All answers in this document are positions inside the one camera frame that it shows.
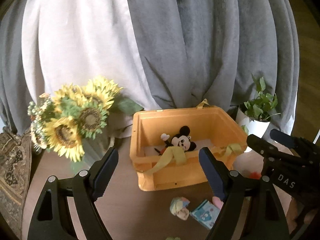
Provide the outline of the person's right hand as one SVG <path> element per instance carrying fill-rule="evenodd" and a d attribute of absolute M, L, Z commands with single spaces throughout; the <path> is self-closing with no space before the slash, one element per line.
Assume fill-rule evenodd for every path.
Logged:
<path fill-rule="evenodd" d="M 289 209 L 286 214 L 289 233 L 291 233 L 297 227 L 297 218 L 302 213 L 303 208 L 303 204 L 296 201 L 295 198 L 291 199 Z M 308 214 L 306 214 L 304 217 L 304 224 L 310 224 L 317 212 L 318 210 L 311 210 Z"/>

